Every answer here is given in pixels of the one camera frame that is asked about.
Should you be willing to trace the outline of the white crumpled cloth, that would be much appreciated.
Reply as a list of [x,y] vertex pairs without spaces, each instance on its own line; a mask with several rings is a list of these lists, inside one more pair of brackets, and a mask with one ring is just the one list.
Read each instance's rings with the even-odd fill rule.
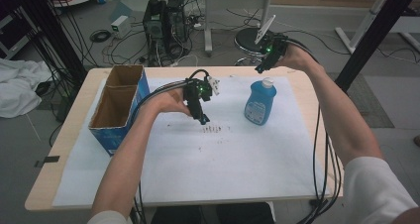
[[35,109],[42,102],[36,89],[51,77],[44,61],[0,58],[0,117],[15,118]]

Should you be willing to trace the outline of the grey floor rug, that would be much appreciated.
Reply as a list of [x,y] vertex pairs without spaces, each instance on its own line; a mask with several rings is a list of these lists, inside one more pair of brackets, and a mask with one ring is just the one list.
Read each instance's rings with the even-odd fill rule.
[[371,128],[393,128],[394,125],[370,89],[366,79],[359,74],[347,94]]

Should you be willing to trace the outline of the white table mat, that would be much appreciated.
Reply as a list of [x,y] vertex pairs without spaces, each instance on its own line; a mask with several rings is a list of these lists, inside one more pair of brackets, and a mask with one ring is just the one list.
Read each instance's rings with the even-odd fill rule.
[[324,170],[313,138],[284,76],[270,116],[255,125],[244,116],[253,79],[232,75],[204,103],[207,124],[182,113],[162,113],[153,126],[143,166],[147,206],[312,198],[324,192]]

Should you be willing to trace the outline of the blue detergent bottle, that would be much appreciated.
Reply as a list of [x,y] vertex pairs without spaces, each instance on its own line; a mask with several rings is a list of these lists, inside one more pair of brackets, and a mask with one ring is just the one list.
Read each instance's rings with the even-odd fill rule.
[[262,126],[268,120],[276,95],[273,84],[274,80],[266,77],[251,85],[251,95],[244,109],[244,115],[250,122]]

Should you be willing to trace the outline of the black metal post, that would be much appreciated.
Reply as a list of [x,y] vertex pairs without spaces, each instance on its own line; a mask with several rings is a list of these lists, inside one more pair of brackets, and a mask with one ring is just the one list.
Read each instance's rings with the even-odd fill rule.
[[357,75],[366,65],[373,52],[390,32],[412,0],[385,0],[377,16],[368,27],[355,51],[335,79],[336,84],[347,92]]

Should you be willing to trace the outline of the person's left hand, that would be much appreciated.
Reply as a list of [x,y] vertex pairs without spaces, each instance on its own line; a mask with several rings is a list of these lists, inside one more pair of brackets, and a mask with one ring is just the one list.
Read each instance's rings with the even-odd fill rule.
[[154,96],[142,106],[142,109],[153,114],[179,112],[190,116],[190,111],[184,104],[181,88],[171,89]]

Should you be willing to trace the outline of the person's dark trousers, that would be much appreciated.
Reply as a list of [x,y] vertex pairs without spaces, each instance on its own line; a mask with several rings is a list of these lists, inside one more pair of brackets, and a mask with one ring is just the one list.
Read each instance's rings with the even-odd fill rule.
[[266,202],[159,207],[152,224],[274,224]]

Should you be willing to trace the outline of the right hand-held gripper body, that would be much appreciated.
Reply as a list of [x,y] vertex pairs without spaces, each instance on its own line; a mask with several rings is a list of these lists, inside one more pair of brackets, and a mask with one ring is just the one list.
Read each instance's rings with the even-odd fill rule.
[[257,31],[255,44],[260,47],[260,53],[264,55],[265,62],[277,62],[285,55],[287,49],[286,36],[281,33],[272,33],[268,29],[274,21],[272,15]]

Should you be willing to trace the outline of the person's white right sleeve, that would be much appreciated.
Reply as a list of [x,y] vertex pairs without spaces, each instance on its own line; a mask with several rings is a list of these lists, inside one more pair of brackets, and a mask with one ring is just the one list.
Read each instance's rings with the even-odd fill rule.
[[345,224],[391,224],[418,204],[385,160],[360,157],[345,166],[344,206]]

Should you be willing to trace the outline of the black equipment stand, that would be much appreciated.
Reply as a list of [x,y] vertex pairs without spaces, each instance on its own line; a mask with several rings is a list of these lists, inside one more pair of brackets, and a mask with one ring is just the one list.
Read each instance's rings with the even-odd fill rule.
[[65,35],[50,0],[0,0],[6,6],[21,6],[35,26],[41,29],[69,73],[69,81],[80,87],[87,75],[70,41]]

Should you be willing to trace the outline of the black tape strip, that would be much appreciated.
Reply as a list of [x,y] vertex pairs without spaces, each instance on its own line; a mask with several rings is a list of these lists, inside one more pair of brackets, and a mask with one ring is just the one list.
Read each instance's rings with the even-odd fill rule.
[[42,160],[40,161],[36,161],[34,164],[35,168],[42,168],[44,166],[44,164],[49,164],[49,163],[57,163],[59,161],[60,156],[48,156],[48,157],[44,157]]

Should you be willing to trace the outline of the white desk frame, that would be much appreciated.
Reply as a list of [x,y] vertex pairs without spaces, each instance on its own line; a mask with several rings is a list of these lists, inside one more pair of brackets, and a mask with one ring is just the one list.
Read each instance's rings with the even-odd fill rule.
[[[375,0],[373,5],[367,11],[364,19],[356,29],[354,35],[349,38],[344,30],[340,27],[335,32],[342,40],[350,54],[352,54],[359,45],[368,28],[373,23],[379,11],[382,9],[386,0]],[[398,33],[409,45],[420,54],[420,42],[412,37],[412,34],[420,34],[420,10],[419,15],[408,16],[403,13],[390,29],[391,33]]]

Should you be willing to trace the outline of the black round stool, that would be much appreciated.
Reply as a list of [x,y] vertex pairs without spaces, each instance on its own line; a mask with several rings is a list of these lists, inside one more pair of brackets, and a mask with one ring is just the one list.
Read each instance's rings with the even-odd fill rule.
[[263,46],[273,36],[272,31],[267,31],[262,39],[256,44],[257,28],[245,28],[237,33],[234,44],[238,50],[245,54],[239,58],[235,65],[259,65],[265,56]]

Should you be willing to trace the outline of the blue cardboard box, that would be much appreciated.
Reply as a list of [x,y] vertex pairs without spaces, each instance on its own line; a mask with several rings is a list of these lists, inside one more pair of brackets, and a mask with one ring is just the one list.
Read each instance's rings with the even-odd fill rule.
[[113,156],[129,131],[136,106],[150,94],[142,65],[114,65],[102,89],[88,129]]

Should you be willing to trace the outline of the person's white left sleeve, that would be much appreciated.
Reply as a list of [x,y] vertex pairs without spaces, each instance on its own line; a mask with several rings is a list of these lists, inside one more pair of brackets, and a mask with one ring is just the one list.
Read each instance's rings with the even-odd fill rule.
[[129,218],[123,216],[120,212],[107,210],[95,214],[87,224],[133,224]]

